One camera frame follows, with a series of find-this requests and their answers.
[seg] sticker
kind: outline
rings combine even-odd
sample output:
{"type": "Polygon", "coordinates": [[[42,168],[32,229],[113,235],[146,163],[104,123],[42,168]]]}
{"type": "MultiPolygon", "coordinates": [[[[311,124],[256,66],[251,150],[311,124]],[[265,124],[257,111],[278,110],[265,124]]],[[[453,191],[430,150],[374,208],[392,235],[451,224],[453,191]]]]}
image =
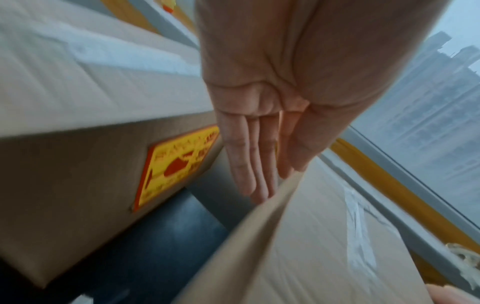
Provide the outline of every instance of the sticker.
{"type": "Polygon", "coordinates": [[[150,147],[133,210],[195,173],[219,133],[217,126],[210,126],[150,147]]]}

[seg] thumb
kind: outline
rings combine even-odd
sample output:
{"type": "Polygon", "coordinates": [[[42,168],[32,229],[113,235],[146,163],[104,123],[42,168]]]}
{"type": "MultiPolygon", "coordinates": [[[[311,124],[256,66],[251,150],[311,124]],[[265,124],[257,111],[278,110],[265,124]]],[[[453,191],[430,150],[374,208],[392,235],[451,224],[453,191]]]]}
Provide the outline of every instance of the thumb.
{"type": "Polygon", "coordinates": [[[328,148],[370,104],[340,107],[310,104],[288,141],[287,155],[292,167],[305,171],[310,161],[328,148]]]}

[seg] sky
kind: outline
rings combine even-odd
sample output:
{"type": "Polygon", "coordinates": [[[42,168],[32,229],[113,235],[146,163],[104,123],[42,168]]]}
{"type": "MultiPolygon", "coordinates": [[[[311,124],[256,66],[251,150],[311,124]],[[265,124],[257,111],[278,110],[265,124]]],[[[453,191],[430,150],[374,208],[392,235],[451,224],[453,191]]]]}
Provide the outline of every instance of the sky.
{"type": "MultiPolygon", "coordinates": [[[[439,31],[452,37],[440,50],[449,56],[467,46],[480,48],[480,0],[454,0],[431,34],[439,31]]],[[[480,73],[480,62],[470,68],[480,73]]]]}

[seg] glass pane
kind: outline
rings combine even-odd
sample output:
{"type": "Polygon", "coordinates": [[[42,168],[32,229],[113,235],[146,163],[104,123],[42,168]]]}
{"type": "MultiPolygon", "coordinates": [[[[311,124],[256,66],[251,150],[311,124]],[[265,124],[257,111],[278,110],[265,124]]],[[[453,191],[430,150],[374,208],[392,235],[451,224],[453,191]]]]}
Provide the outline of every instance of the glass pane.
{"type": "Polygon", "coordinates": [[[352,125],[480,226],[480,2],[456,0],[352,125]]]}

